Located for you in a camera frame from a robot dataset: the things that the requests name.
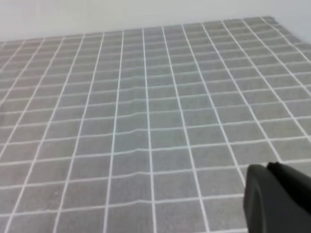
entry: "grid pattern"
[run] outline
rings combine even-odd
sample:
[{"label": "grid pattern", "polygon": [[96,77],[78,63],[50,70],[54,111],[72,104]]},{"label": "grid pattern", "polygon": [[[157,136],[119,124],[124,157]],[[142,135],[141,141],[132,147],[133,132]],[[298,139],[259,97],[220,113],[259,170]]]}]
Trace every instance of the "grid pattern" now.
[{"label": "grid pattern", "polygon": [[2,42],[0,233],[245,233],[249,164],[311,175],[310,59],[272,17]]}]

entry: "black object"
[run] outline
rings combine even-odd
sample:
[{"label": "black object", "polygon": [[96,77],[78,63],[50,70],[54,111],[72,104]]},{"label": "black object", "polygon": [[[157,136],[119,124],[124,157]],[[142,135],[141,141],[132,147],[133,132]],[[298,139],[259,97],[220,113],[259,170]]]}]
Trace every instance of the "black object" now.
[{"label": "black object", "polygon": [[311,233],[310,207],[308,176],[279,163],[248,167],[244,212],[249,233]]}]

